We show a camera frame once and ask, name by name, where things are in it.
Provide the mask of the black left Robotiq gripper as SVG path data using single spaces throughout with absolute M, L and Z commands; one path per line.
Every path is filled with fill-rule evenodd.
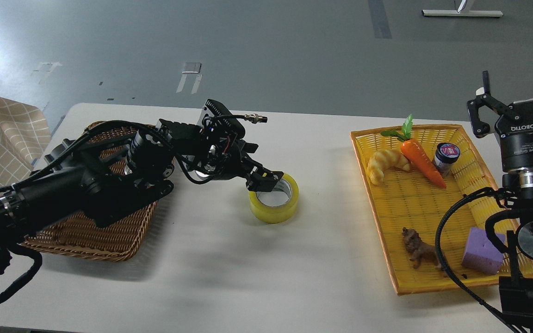
M 251 154 L 258 145 L 232 137 L 205 137 L 194 143 L 194 181 L 246 179 L 253 192 L 272 192 L 283 171 L 264 168 Z

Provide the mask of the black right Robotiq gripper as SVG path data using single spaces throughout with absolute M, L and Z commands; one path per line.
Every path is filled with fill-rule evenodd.
M 494 125 L 485 122 L 480 111 L 490 110 L 497 115 Z M 502 171 L 517 173 L 533 169 L 533 99 L 506 105 L 493 95 L 490 76 L 482 72 L 482 86 L 467 102 L 467 111 L 476 138 L 496 134 L 500 137 Z

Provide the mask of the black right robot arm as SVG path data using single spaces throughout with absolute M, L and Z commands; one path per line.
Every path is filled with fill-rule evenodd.
M 485 223 L 487 238 L 509 257 L 510 276 L 499 279 L 501 317 L 505 324 L 533 333 L 533 278 L 523 276 L 518 254 L 533 261 L 533 99 L 510 104 L 490 92 L 489 73 L 467 110 L 478 138 L 492 130 L 499 137 L 502 187 L 494 191 L 503 211 Z

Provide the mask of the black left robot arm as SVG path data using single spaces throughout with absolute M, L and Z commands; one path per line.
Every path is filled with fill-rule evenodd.
M 21 246 L 25 238 L 79 211 L 98 227 L 110 226 L 167 196 L 175 165 L 194 184 L 241 177 L 250 192 L 280 189 L 285 174 L 250 157 L 258 145 L 244 140 L 241 120 L 268 118 L 235 115 L 208 99 L 195 124 L 101 122 L 65 139 L 27 179 L 0 187 L 0 304 L 42 267 L 42 255 Z

